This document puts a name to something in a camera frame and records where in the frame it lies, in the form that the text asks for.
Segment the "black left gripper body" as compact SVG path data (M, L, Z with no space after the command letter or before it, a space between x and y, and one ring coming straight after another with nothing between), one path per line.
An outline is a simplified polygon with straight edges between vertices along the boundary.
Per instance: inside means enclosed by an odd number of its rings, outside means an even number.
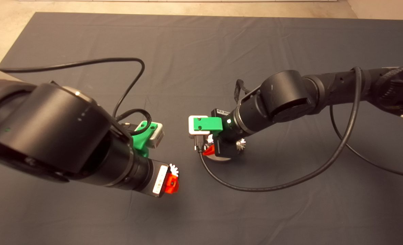
M167 177L170 173L169 164L147 159L146 164L142 166L141 173L140 184L134 188L134 191L155 198L162 197L165 192Z

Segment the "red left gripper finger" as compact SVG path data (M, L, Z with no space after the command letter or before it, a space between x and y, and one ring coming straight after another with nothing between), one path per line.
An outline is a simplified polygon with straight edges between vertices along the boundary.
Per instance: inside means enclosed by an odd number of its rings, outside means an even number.
M179 186L179 177L168 173L165 179L165 193L174 194L178 192Z

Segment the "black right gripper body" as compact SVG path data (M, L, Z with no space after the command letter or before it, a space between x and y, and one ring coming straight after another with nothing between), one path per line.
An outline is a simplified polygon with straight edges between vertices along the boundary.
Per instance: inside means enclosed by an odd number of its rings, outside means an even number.
M219 117L222 123L222 131L212 136L215 147L215 156L221 158L234 158L245 149L243 132L236 123L234 114L215 108L211 112L212 117Z

